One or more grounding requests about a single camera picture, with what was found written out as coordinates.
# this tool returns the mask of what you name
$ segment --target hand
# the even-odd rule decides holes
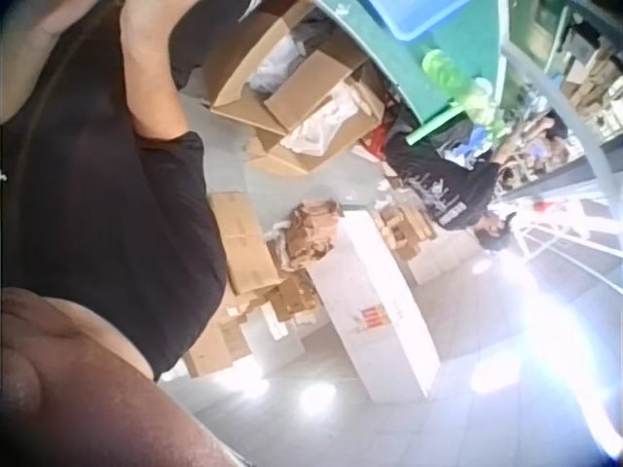
[[[82,19],[98,0],[54,0],[49,12],[39,22],[39,27],[51,35],[63,33]]]
[[[168,43],[175,25],[198,0],[126,0],[121,12],[124,42],[141,46]]]

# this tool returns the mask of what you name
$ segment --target blue plastic bin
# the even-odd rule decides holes
[[[392,34],[412,41],[469,0],[369,0]]]

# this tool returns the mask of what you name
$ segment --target person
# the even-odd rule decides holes
[[[154,380],[226,283],[177,91],[257,3],[27,0],[5,15],[3,465],[237,465]]]
[[[522,130],[518,126],[494,154],[468,169],[442,159],[428,138],[410,146],[406,136],[413,131],[413,125],[403,112],[387,135],[386,162],[421,198],[431,220],[442,229],[470,229],[484,249],[500,251],[510,244],[514,215],[502,220],[488,206]]]

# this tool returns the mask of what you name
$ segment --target white plastic bag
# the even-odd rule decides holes
[[[305,58],[291,34],[281,39],[249,80],[251,88],[273,95]]]
[[[281,144],[295,153],[321,157],[344,122],[359,111],[360,97],[345,83],[331,91],[331,101],[283,138]]]

